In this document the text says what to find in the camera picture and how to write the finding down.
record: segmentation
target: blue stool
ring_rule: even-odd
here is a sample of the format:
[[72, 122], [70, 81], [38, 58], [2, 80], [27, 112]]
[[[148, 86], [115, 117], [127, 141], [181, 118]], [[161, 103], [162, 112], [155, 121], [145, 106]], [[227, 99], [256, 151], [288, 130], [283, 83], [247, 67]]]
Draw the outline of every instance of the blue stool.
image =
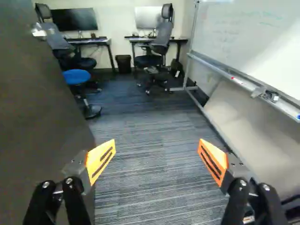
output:
[[86, 99], [86, 94], [84, 92], [84, 84], [90, 80], [90, 73], [82, 69], [71, 69], [62, 72], [66, 83], [70, 86], [71, 91], [76, 89], [79, 93], [80, 98], [84, 102], [84, 117], [88, 119], [93, 119], [101, 115], [102, 108], [100, 106], [91, 105]]

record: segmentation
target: chair armrest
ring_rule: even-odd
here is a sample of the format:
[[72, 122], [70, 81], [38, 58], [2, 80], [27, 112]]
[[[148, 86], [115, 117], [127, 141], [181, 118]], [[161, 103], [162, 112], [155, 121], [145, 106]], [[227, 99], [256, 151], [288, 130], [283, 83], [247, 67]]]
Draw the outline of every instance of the chair armrest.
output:
[[141, 47], [141, 48], [150, 48], [149, 45], [138, 45], [138, 46]]

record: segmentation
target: chair headrest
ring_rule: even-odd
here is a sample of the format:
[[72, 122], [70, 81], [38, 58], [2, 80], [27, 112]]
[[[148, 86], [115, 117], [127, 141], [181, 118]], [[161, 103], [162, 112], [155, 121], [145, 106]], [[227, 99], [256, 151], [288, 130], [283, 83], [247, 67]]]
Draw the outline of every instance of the chair headrest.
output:
[[36, 12], [43, 20], [52, 18], [51, 10], [46, 4], [36, 3]]
[[171, 19], [173, 17], [174, 9], [172, 3], [164, 4], [161, 10], [161, 16], [164, 19]]

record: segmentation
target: desk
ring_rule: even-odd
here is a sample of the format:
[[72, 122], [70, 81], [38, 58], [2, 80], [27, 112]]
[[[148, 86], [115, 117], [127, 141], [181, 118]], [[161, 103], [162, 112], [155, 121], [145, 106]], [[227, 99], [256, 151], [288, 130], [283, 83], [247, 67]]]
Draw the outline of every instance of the desk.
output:
[[[149, 42], [152, 42], [154, 40], [153, 38], [146, 38], [146, 37], [129, 37], [129, 38], [126, 38], [126, 39], [131, 43], [133, 58], [135, 58], [135, 44], [136, 43], [149, 43]], [[170, 39], [170, 43], [176, 43], [177, 44], [177, 53], [176, 53], [176, 60], [177, 61], [179, 61], [181, 45], [186, 44], [187, 42], [188, 42], [188, 39], [186, 39], [186, 38]]]
[[109, 59], [112, 65], [112, 71], [114, 73], [116, 73], [116, 68], [114, 66], [114, 62], [113, 62], [113, 54], [112, 54], [112, 50], [111, 50], [111, 43], [112, 40], [110, 38], [106, 38], [106, 39], [89, 39], [86, 40], [86, 38], [83, 38], [83, 40], [79, 40], [79, 39], [67, 39], [67, 41], [74, 46], [79, 46], [79, 52], [81, 54], [81, 49], [80, 46], [82, 45], [97, 45], [97, 46], [106, 46], [107, 50], [108, 50], [108, 55], [109, 55]]

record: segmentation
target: black monitor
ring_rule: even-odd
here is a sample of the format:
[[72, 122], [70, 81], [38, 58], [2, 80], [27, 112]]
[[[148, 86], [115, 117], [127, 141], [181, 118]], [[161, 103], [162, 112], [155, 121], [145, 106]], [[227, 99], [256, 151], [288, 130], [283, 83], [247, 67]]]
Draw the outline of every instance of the black monitor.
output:
[[93, 8], [54, 9], [51, 14], [60, 31], [98, 30]]

